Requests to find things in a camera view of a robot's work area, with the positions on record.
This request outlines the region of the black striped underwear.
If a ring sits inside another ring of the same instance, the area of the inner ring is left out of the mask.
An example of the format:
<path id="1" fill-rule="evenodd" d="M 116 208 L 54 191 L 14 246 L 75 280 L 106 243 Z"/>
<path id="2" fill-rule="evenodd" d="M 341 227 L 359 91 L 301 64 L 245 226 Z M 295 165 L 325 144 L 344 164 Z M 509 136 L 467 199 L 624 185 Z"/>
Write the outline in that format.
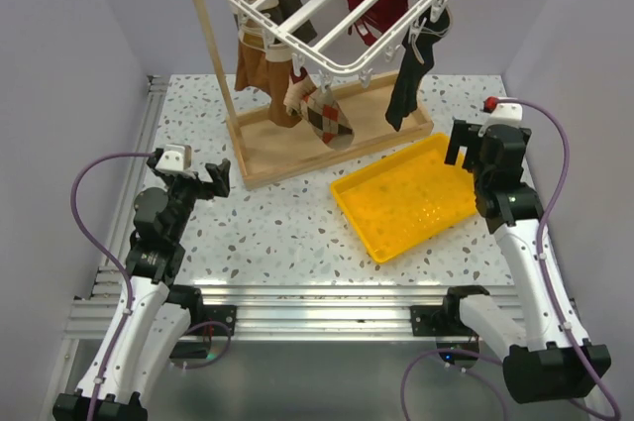
<path id="1" fill-rule="evenodd" d="M 407 31 L 402 45 L 404 55 L 399 68 L 385 120 L 396 132 L 402 122 L 418 108 L 418 91 L 423 77 L 434 67 L 433 47 L 447 36 L 452 26 L 448 7 L 431 20 L 432 9 L 426 10 L 413 22 L 414 31 Z"/>

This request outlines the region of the tan brown underwear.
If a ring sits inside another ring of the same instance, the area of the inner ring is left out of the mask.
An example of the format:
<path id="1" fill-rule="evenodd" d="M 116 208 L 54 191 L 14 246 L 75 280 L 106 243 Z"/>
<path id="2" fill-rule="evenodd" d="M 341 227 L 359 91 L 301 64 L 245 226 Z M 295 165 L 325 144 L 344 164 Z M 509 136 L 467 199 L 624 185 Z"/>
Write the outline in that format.
<path id="1" fill-rule="evenodd" d="M 264 43 L 260 27 L 252 20 L 239 25 L 235 90 L 254 87 L 270 98 L 267 116 L 282 128 L 292 128 L 299 118 L 290 115 L 284 98 L 292 70 L 291 51 L 284 43 Z"/>

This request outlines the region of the argyle patterned underwear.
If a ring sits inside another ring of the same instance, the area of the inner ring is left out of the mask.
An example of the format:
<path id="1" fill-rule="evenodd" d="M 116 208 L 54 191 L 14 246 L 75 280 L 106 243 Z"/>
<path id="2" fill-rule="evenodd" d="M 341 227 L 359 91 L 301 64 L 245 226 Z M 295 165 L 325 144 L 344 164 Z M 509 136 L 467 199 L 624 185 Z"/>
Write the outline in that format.
<path id="1" fill-rule="evenodd" d="M 289 74 L 283 100 L 286 113 L 306 122 L 316 137 L 329 149 L 346 150 L 355 138 L 354 130 L 330 86 L 317 86 L 307 71 Z"/>

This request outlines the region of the white plastic clip hanger frame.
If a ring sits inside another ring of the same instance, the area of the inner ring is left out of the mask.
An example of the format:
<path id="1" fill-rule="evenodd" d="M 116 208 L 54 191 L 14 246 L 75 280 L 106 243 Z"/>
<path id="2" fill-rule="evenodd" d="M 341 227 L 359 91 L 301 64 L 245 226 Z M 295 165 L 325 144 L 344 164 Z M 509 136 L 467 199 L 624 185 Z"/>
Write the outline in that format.
<path id="1" fill-rule="evenodd" d="M 370 79 L 373 62 L 381 55 L 391 60 L 397 49 L 397 40 L 405 32 L 414 31 L 413 22 L 426 10 L 432 9 L 431 20 L 436 21 L 446 7 L 448 0 L 417 0 L 408 11 L 377 41 L 349 62 L 337 61 L 328 55 L 332 47 L 357 19 L 377 0 L 364 0 L 355 10 L 346 15 L 338 15 L 332 19 L 325 17 L 332 9 L 333 1 L 342 0 L 306 0 L 303 6 L 292 16 L 280 24 L 276 24 L 262 13 L 269 0 L 228 0 L 238 12 L 241 19 L 249 19 L 259 25 L 264 33 L 264 41 L 269 44 L 279 40 L 291 48 L 293 66 L 299 69 L 310 61 L 322 72 L 324 81 L 334 76 L 355 75 L 361 82 Z M 296 39 L 292 33 L 304 22 L 310 20 L 317 32 L 317 38 L 309 44 Z"/>

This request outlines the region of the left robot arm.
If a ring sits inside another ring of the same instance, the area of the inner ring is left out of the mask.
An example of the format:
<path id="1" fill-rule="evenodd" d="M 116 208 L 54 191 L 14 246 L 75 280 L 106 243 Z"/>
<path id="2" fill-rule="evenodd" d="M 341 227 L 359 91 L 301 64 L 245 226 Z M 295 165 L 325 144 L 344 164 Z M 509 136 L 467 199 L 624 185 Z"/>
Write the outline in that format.
<path id="1" fill-rule="evenodd" d="M 210 178 L 203 181 L 175 150 L 157 149 L 146 159 L 163 185 L 135 197 L 126 260 L 106 255 L 122 276 L 121 294 L 89 369 L 73 392 L 57 396 L 56 420 L 146 420 L 164 366 L 193 368 L 188 355 L 175 352 L 182 337 L 234 334 L 233 306 L 207 308 L 199 288 L 175 281 L 185 254 L 180 240 L 194 206 L 228 197 L 230 162 L 206 164 Z"/>

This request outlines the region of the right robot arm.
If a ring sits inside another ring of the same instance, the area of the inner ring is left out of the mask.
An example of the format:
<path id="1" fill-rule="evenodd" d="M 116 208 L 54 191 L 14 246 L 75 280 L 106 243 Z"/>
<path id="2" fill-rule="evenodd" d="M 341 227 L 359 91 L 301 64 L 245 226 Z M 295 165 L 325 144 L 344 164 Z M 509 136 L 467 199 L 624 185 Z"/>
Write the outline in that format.
<path id="1" fill-rule="evenodd" d="M 472 174 L 475 204 L 514 279 L 524 315 L 518 325 L 501 313 L 487 289 L 455 286 L 443 300 L 447 331 L 471 330 L 502 364 L 504 381 L 519 404 L 584 398 L 611 366 L 609 351 L 594 344 L 563 286 L 547 235 L 537 192 L 523 182 L 530 130 L 493 124 L 454 123 L 445 157 Z"/>

